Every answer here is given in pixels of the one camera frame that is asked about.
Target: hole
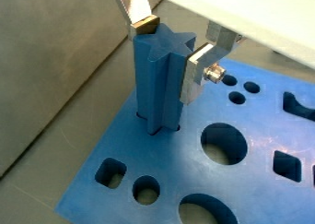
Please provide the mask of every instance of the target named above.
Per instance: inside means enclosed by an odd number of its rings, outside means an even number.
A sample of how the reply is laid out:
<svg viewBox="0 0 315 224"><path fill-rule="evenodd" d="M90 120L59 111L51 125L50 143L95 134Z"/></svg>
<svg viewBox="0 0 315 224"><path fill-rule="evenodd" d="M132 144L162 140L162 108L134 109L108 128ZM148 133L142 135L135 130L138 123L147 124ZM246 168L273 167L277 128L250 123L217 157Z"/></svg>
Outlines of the hole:
<svg viewBox="0 0 315 224"><path fill-rule="evenodd" d="M126 165L110 158L103 162L103 165L96 172L95 180L110 189L116 189L123 180L126 171Z"/></svg>
<svg viewBox="0 0 315 224"><path fill-rule="evenodd" d="M229 94L229 98L235 104L245 104L246 98L242 93L234 91Z"/></svg>
<svg viewBox="0 0 315 224"><path fill-rule="evenodd" d="M186 196L182 199L179 211L183 224L238 224L231 209L209 195Z"/></svg>
<svg viewBox="0 0 315 224"><path fill-rule="evenodd" d="M290 92L283 94L283 110L315 122L315 110L305 107Z"/></svg>
<svg viewBox="0 0 315 224"><path fill-rule="evenodd" d="M302 181L302 163L299 158L275 151L274 172L299 183Z"/></svg>
<svg viewBox="0 0 315 224"><path fill-rule="evenodd" d="M234 76L231 75L225 75L222 82L227 85L227 86L235 86L238 84L238 80Z"/></svg>
<svg viewBox="0 0 315 224"><path fill-rule="evenodd" d="M134 199L144 206L151 205L159 198L160 185L151 176L140 177L134 183Z"/></svg>
<svg viewBox="0 0 315 224"><path fill-rule="evenodd" d="M257 83L251 82L251 81L245 83L245 89L250 93L254 93L254 94L258 94L261 92L261 86Z"/></svg>
<svg viewBox="0 0 315 224"><path fill-rule="evenodd" d="M202 133L203 151L223 165L239 163L247 154L247 143L241 131L229 124L211 124Z"/></svg>
<svg viewBox="0 0 315 224"><path fill-rule="evenodd" d="M314 182L314 187L315 187L315 165L313 166L313 182Z"/></svg>

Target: metal screw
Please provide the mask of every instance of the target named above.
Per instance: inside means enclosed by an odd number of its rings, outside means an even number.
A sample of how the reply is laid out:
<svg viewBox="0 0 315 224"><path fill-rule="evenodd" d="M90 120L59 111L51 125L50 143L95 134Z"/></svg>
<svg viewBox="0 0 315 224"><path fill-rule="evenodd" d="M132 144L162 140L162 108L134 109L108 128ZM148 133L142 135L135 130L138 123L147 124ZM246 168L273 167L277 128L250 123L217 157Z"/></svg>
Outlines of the metal screw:
<svg viewBox="0 0 315 224"><path fill-rule="evenodd" d="M205 69L205 79L211 80L211 82L217 84L222 81L226 72L227 70L215 63Z"/></svg>

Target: circular hole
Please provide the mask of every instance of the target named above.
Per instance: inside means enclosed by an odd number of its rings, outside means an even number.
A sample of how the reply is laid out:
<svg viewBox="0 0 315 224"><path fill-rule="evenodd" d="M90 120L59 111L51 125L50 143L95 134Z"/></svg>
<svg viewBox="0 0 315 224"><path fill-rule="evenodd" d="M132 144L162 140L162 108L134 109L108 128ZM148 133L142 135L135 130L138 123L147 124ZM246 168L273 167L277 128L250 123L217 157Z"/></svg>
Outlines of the circular hole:
<svg viewBox="0 0 315 224"><path fill-rule="evenodd" d="M254 94L258 94L261 92L261 86L257 83L251 82L251 81L245 83L245 89L250 93L254 93Z"/></svg>
<svg viewBox="0 0 315 224"><path fill-rule="evenodd" d="M234 76L231 75L225 75L222 82L227 85L227 86L235 86L238 84L238 80Z"/></svg>
<svg viewBox="0 0 315 224"><path fill-rule="evenodd" d="M245 104L246 102L245 95L235 91L229 94L229 98L235 104Z"/></svg>
<svg viewBox="0 0 315 224"><path fill-rule="evenodd" d="M151 176L140 177L134 183L134 199L144 206L151 205L159 198L160 185Z"/></svg>
<svg viewBox="0 0 315 224"><path fill-rule="evenodd" d="M247 143L241 131L229 124L211 124L202 133L203 151L223 165L239 163L247 154Z"/></svg>
<svg viewBox="0 0 315 224"><path fill-rule="evenodd" d="M183 224L238 224L231 209L209 195L186 196L179 211Z"/></svg>

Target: small round hole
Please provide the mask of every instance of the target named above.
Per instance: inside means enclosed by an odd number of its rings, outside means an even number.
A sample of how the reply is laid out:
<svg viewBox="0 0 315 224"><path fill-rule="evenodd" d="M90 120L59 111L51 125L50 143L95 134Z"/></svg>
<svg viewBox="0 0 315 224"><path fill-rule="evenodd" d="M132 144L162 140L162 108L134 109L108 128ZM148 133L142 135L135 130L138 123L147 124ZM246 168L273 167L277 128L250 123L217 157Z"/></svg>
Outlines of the small round hole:
<svg viewBox="0 0 315 224"><path fill-rule="evenodd" d="M159 198L160 185L151 176L140 177L134 183L134 199L140 205L151 205Z"/></svg>
<svg viewBox="0 0 315 224"><path fill-rule="evenodd" d="M238 84L238 80L234 76L231 75L225 75L222 82L227 85L227 86L235 86Z"/></svg>
<svg viewBox="0 0 315 224"><path fill-rule="evenodd" d="M239 163L247 154L247 143L241 131L229 124L211 124L202 133L203 151L223 165Z"/></svg>
<svg viewBox="0 0 315 224"><path fill-rule="evenodd" d="M261 92L261 86L257 83L251 82L251 81L245 83L245 89L250 93L254 93L254 94L258 94Z"/></svg>
<svg viewBox="0 0 315 224"><path fill-rule="evenodd" d="M229 98L235 104L245 104L246 102L245 95L235 91L229 94Z"/></svg>

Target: blue plastic board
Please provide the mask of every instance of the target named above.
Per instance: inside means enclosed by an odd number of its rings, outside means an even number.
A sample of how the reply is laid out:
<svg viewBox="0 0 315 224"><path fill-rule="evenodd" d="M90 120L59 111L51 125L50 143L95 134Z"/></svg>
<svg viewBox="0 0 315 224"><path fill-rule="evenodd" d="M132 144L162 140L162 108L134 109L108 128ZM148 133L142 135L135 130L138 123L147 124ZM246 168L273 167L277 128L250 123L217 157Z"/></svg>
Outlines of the blue plastic board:
<svg viewBox="0 0 315 224"><path fill-rule="evenodd" d="M221 64L226 83L207 84L183 107L178 132L148 135L132 93L56 207L72 223L182 223L182 203L211 210L222 224L315 223L315 86ZM227 151L230 165L207 156L206 143ZM159 198L144 206L134 194L147 186Z"/></svg>

